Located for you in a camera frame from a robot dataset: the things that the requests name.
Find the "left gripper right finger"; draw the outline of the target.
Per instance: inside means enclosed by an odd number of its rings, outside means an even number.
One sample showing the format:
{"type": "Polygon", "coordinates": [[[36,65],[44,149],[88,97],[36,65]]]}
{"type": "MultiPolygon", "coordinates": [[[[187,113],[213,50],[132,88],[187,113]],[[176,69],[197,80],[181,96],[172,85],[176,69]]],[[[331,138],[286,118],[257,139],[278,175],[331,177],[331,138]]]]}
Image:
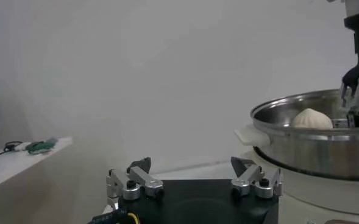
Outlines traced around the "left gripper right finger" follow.
{"type": "Polygon", "coordinates": [[[280,197],[283,194],[283,175],[280,168],[264,169],[251,159],[231,157],[236,178],[231,180],[232,191],[239,197],[254,191],[259,198],[280,197]]]}

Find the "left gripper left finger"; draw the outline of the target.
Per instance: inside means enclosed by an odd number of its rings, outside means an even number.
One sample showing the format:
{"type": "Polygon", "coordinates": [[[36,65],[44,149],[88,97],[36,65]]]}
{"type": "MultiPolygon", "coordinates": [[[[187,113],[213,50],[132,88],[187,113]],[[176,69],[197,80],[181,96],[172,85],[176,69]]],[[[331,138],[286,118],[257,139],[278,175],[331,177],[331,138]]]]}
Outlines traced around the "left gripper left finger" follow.
{"type": "Polygon", "coordinates": [[[149,198],[162,198],[163,181],[150,176],[150,169],[150,157],[133,161],[125,171],[110,169],[106,176],[107,204],[113,210],[118,209],[120,199],[138,200],[141,198],[141,191],[149,198]]]}

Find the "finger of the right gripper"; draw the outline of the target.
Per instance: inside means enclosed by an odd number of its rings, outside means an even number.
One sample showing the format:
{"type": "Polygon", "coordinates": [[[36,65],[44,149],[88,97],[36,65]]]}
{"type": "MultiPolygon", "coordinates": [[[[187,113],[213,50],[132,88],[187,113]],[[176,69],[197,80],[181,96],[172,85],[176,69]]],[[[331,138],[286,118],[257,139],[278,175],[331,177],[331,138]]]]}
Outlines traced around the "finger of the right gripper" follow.
{"type": "Polygon", "coordinates": [[[340,108],[346,114],[348,127],[359,127],[359,79],[355,90],[342,84],[340,92],[340,108]]]}

